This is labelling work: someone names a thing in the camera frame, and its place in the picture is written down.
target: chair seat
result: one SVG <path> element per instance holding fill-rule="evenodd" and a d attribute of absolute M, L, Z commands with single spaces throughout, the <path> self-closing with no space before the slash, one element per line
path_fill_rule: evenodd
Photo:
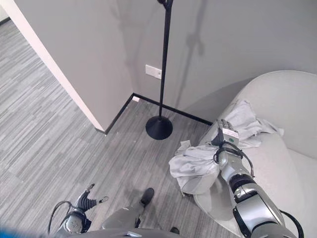
<path fill-rule="evenodd" d="M 317 161 L 314 158 L 288 150 L 295 165 L 305 195 L 305 206 L 300 221 L 306 238 L 316 237 Z"/>
<path fill-rule="evenodd" d="M 293 152 L 291 156 L 282 138 L 277 134 L 262 133 L 259 137 L 262 140 L 260 147 L 244 150 L 253 162 L 256 183 L 264 189 L 279 209 L 295 216 L 301 224 L 309 220 L 309 217 L 313 219 L 313 214 L 307 216 L 307 213 L 304 213 L 310 211 L 304 202 L 306 188 L 301 185 L 302 180 L 299 180 L 301 173 L 304 172 L 304 166 L 303 169 L 298 167 L 298 158 L 301 156 L 294 155 Z M 246 160 L 243 160 L 243 164 L 250 168 Z M 301 179 L 312 179 L 312 176 L 307 175 Z M 197 205 L 217 223 L 241 236 L 232 214 L 233 194 L 221 176 L 218 176 L 209 191 L 194 195 L 194 198 Z M 297 234 L 296 227 L 288 218 L 285 218 L 285 224 Z"/>

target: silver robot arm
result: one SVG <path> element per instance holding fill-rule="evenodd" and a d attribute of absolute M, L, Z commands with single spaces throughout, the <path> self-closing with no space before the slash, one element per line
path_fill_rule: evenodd
<path fill-rule="evenodd" d="M 65 238 L 72 235 L 77 235 L 81 233 L 87 232 L 91 225 L 91 221 L 86 217 L 85 212 L 97 204 L 102 203 L 108 200 L 107 196 L 102 197 L 101 199 L 89 199 L 88 195 L 90 190 L 95 186 L 95 184 L 91 184 L 76 200 L 75 205 L 71 205 L 68 201 L 63 201 L 57 204 L 57 206 L 53 210 L 53 214 L 59 204 L 67 202 L 69 204 L 69 210 L 72 208 L 72 211 L 68 211 L 65 218 L 63 219 L 58 231 L 54 234 L 54 238 Z M 51 216 L 48 234 L 50 234 L 51 222 L 53 216 Z"/>
<path fill-rule="evenodd" d="M 252 162 L 237 147 L 238 132 L 225 120 L 218 121 L 218 124 L 218 135 L 212 141 L 213 145 L 219 146 L 214 160 L 233 193 L 236 203 L 233 215 L 241 233 L 246 238 L 295 238 L 285 227 L 281 211 L 253 180 Z M 243 166 L 243 157 L 248 159 L 251 172 Z"/>

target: white wall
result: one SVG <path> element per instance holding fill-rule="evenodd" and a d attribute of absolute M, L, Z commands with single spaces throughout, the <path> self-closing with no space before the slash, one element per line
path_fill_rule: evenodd
<path fill-rule="evenodd" d="M 136 93 L 159 100 L 164 9 L 118 0 L 119 29 Z M 317 1 L 175 0 L 164 103 L 213 121 L 252 78 L 280 69 L 317 73 Z"/>
<path fill-rule="evenodd" d="M 41 57 L 44 63 L 62 85 L 68 83 L 68 93 L 80 99 L 75 102 L 94 126 L 105 130 L 133 92 L 129 73 L 121 67 L 125 59 L 122 34 L 114 27 L 116 19 L 109 18 L 116 2 L 15 3 L 25 19 L 19 24 L 12 17 L 13 22 L 34 49 L 47 50 L 50 57 Z M 34 31 L 35 36 L 27 37 L 29 31 Z"/>
<path fill-rule="evenodd" d="M 3 0 L 0 0 L 0 21 L 6 19 L 8 16 L 8 14 L 5 12 L 4 8 L 1 6 L 1 2 Z"/>

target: floor lamp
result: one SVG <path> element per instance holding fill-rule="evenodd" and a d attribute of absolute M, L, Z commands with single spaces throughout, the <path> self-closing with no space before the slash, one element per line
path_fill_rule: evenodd
<path fill-rule="evenodd" d="M 168 138 L 173 132 L 173 125 L 171 121 L 168 118 L 162 116 L 169 26 L 173 0 L 158 0 L 158 2 L 165 7 L 164 44 L 162 60 L 162 77 L 160 83 L 159 114 L 158 116 L 152 117 L 148 120 L 145 129 L 148 135 L 153 139 L 164 140 Z"/>

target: crumpled cloth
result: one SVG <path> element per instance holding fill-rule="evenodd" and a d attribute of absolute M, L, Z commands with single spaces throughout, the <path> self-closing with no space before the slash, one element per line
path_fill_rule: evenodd
<path fill-rule="evenodd" d="M 260 119 L 253 111 L 251 104 L 246 100 L 239 100 L 232 111 L 224 118 L 229 121 L 239 133 L 240 149 L 259 147 L 261 140 L 257 136 L 262 132 L 278 133 L 281 136 L 284 130 L 274 126 L 265 119 Z M 169 161 L 170 174 L 177 179 L 182 189 L 191 179 L 207 174 L 219 174 L 219 166 L 213 161 L 213 155 L 218 147 L 211 145 L 211 140 L 216 137 L 217 130 L 210 138 L 210 143 L 192 147 L 190 141 L 182 141 L 175 156 Z"/>

